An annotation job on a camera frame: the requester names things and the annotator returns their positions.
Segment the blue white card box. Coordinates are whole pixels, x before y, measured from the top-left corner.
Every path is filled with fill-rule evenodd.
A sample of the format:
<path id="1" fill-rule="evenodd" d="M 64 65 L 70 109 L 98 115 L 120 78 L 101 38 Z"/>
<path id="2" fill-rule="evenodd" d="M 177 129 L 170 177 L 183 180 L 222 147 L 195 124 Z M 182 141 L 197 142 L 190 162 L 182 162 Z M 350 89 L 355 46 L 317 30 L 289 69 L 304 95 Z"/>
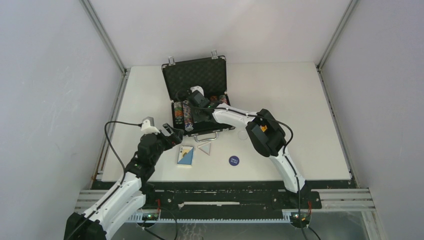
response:
<path id="1" fill-rule="evenodd" d="M 191 167 L 193 164 L 194 150 L 195 148 L 193 146 L 181 146 L 178 151 L 177 165 Z"/>

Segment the black aluminium poker case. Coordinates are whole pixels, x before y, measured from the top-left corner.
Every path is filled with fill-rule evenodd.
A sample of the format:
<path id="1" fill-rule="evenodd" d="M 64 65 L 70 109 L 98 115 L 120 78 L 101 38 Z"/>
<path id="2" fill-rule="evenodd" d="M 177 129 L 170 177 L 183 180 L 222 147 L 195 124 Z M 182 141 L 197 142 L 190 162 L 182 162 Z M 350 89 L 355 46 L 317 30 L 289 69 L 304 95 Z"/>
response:
<path id="1" fill-rule="evenodd" d="M 174 116 L 174 102 L 187 99 L 190 88 L 201 86 L 204 96 L 210 100 L 211 96 L 227 94 L 227 60 L 224 55 L 218 55 L 215 50 L 210 57 L 175 62 L 173 57 L 168 58 L 168 63 L 161 65 L 168 96 L 171 101 L 172 127 L 184 130 L 184 135 L 194 137 L 212 133 L 234 130 L 235 127 L 228 124 L 200 122 L 194 123 L 193 131 L 185 131 L 185 125 L 176 124 Z"/>

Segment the clear round dealer button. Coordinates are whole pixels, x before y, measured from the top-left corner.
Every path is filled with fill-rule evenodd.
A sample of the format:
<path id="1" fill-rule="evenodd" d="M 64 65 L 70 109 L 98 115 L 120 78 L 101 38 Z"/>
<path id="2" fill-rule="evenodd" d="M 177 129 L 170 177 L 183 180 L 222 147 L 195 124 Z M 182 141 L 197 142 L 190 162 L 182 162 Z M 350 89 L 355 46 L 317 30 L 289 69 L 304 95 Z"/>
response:
<path id="1" fill-rule="evenodd" d="M 249 138 L 249 135 L 248 135 L 248 133 L 247 133 L 245 130 L 240 130 L 240 131 L 237 133 L 237 137 L 238 137 L 240 140 L 244 141 L 244 140 L 247 140 L 247 139 Z"/>

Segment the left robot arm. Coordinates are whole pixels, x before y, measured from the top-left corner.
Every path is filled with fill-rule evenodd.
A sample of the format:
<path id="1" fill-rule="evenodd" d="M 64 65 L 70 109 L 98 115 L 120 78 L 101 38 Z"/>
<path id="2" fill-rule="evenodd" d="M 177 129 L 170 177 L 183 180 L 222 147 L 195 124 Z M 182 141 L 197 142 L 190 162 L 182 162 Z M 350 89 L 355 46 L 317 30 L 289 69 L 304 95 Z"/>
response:
<path id="1" fill-rule="evenodd" d="M 128 218 L 140 208 L 149 209 L 157 196 L 147 182 L 160 156 L 180 144 L 184 131 L 163 124 L 168 134 L 155 127 L 151 117 L 137 124 L 141 138 L 119 180 L 83 213 L 72 213 L 66 221 L 66 240 L 110 240 Z"/>

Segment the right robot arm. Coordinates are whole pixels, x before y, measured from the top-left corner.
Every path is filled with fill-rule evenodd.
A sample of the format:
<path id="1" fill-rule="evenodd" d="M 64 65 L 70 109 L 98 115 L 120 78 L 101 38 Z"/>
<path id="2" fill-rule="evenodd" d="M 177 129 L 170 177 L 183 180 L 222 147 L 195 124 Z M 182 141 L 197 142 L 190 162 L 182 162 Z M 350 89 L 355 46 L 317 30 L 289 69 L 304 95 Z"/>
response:
<path id="1" fill-rule="evenodd" d="M 294 132 L 287 124 L 276 120 L 267 109 L 251 112 L 223 102 L 211 102 L 198 90 L 193 90 L 182 104 L 203 111 L 218 124 L 245 129 L 253 148 L 271 160 L 282 177 L 285 189 L 291 192 L 289 203 L 295 208 L 302 208 L 308 203 L 307 182 L 288 152 Z"/>

